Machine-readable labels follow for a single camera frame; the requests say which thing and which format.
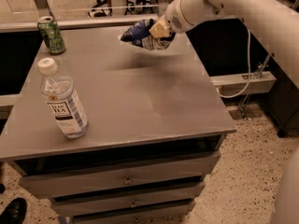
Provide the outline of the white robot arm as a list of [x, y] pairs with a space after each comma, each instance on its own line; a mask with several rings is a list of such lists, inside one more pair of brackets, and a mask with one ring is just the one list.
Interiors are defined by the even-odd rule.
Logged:
[[[277, 0], [174, 0], [150, 33], [168, 37], [229, 15], [240, 19], [257, 36], [287, 74], [298, 74], [299, 16]], [[286, 162], [268, 224], [299, 224], [299, 148]]]

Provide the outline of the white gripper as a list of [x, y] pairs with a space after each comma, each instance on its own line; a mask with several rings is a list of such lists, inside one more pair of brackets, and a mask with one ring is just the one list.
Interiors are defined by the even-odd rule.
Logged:
[[154, 38], [165, 38], [171, 32], [182, 34], [206, 21], [224, 17], [224, 11], [207, 0], [174, 0], [164, 15], [150, 23], [149, 33]]

